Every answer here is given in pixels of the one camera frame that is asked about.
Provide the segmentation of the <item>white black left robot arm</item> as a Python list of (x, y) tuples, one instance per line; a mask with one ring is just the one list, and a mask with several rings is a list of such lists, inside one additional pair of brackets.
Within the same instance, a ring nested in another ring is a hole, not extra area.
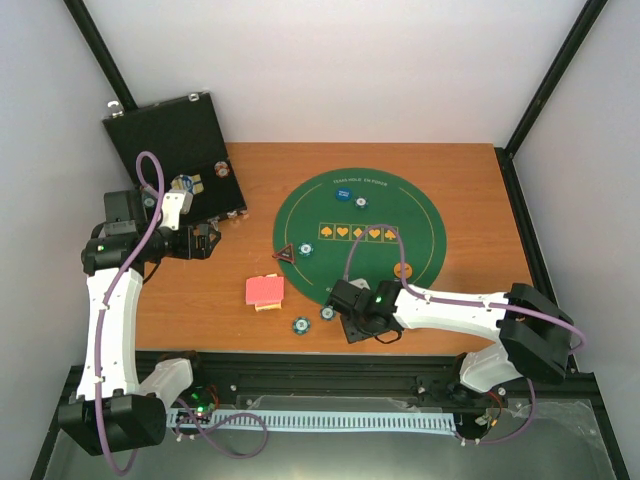
[(221, 235), (211, 224), (185, 225), (192, 195), (169, 190), (107, 193), (105, 220), (81, 253), (90, 301), (87, 352), (75, 396), (58, 411), (61, 429), (92, 456), (155, 446), (180, 396), (201, 400), (208, 378), (192, 353), (172, 354), (144, 380), (135, 365), (137, 307), (146, 264), (205, 260)]

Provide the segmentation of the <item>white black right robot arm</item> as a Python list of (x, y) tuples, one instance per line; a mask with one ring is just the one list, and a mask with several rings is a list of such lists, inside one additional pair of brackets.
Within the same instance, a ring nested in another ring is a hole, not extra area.
[(508, 292), (461, 294), (382, 281), (369, 289), (363, 280), (339, 280), (327, 304), (341, 316), (354, 343), (388, 332), (442, 330), (490, 341), (463, 355), (457, 384), (486, 393), (518, 378), (551, 385), (566, 376), (573, 320), (534, 287), (515, 283)]

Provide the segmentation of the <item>orange big blind button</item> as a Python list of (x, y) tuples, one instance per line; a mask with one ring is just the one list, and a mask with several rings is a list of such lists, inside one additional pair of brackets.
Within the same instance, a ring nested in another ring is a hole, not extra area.
[(393, 273), (398, 279), (400, 279), (402, 276), (405, 276), (407, 279), (409, 279), (413, 275), (413, 268), (408, 262), (398, 262), (393, 267)]

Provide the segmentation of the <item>blue small blind button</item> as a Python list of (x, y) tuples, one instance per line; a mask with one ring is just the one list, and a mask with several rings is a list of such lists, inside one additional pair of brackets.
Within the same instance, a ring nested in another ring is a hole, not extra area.
[(348, 187), (340, 187), (335, 191), (335, 198), (341, 202), (348, 202), (352, 199), (353, 191)]

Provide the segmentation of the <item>red triangular dealer button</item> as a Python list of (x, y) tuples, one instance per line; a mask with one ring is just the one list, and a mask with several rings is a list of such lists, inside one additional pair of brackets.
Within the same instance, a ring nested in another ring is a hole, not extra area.
[(295, 249), (294, 249), (294, 246), (291, 243), (289, 243), (289, 244), (285, 245), (284, 247), (280, 248), (279, 250), (276, 250), (272, 254), (272, 257), (275, 258), (276, 260), (280, 260), (280, 261), (288, 262), (290, 264), (294, 264), (295, 263)]

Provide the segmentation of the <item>teal poker chip stack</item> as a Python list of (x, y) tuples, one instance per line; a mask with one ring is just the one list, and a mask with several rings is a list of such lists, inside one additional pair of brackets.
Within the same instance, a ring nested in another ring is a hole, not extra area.
[(311, 321), (306, 317), (298, 317), (292, 323), (292, 331), (296, 335), (304, 335), (311, 329)]

